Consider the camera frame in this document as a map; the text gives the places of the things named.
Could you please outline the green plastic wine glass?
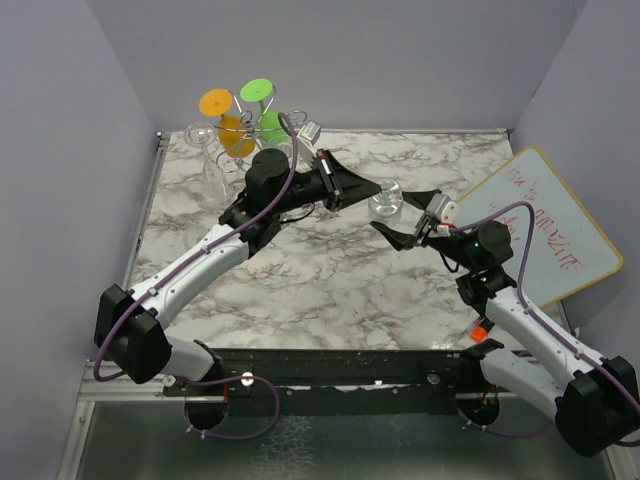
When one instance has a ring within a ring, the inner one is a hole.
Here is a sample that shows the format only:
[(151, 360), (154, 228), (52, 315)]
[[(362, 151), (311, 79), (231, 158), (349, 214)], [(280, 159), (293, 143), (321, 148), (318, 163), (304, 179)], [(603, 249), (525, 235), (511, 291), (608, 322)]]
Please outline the green plastic wine glass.
[(290, 139), (280, 124), (279, 112), (273, 106), (275, 92), (273, 83), (266, 78), (250, 80), (240, 90), (244, 102), (256, 103), (259, 107), (253, 125), (262, 148), (276, 148)]

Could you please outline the orange plastic wine glass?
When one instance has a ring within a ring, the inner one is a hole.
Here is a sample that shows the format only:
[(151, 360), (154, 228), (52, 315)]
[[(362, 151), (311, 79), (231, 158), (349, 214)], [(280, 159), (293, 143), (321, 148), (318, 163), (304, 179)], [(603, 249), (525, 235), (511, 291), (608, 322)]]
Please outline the orange plastic wine glass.
[(247, 130), (239, 117), (229, 111), (234, 105), (233, 94), (222, 88), (209, 90), (199, 101), (199, 110), (206, 117), (218, 117), (218, 138), (230, 157), (244, 159), (255, 149), (255, 141), (247, 136)]

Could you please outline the clear wine glass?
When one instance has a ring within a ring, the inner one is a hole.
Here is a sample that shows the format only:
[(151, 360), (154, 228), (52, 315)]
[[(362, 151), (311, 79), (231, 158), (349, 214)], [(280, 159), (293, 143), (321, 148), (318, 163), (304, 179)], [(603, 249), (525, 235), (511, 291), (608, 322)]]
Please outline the clear wine glass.
[(216, 129), (208, 122), (196, 122), (189, 125), (183, 139), (187, 145), (198, 149), (203, 157), (202, 176), (205, 187), (214, 200), (224, 200), (228, 194), (228, 185), (224, 174), (214, 165), (211, 148), (216, 142)]

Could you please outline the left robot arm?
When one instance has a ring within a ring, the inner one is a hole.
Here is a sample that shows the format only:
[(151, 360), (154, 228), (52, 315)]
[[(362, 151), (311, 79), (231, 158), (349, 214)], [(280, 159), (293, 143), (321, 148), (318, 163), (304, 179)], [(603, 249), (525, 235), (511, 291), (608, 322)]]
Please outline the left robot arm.
[(99, 301), (94, 342), (98, 362), (113, 361), (121, 374), (143, 384), (159, 374), (186, 379), (206, 395), (220, 385), (216, 355), (201, 341), (170, 338), (175, 317), (215, 280), (255, 256), (281, 230), (283, 214), (320, 202), (332, 212), (378, 193), (379, 184), (319, 150), (310, 170), (278, 149), (260, 151), (245, 187), (204, 237), (159, 273), (130, 288), (112, 285)]

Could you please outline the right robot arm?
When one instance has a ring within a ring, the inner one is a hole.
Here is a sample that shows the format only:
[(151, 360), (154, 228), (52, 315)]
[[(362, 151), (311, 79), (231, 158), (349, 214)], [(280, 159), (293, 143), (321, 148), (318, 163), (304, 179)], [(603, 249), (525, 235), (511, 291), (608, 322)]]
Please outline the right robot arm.
[(503, 268), (514, 253), (508, 227), (495, 214), (454, 227), (444, 218), (457, 205), (438, 190), (406, 192), (404, 200), (423, 210), (413, 233), (380, 222), (371, 225), (397, 251), (437, 251), (466, 269), (456, 284), (463, 302), (514, 337), (533, 357), (528, 362), (497, 347), (459, 367), (461, 383), (481, 391), (492, 384), (516, 394), (547, 415), (563, 440), (591, 457), (610, 446), (636, 448), (639, 389), (633, 365), (607, 358), (550, 319), (523, 291), (526, 268), (516, 277)]

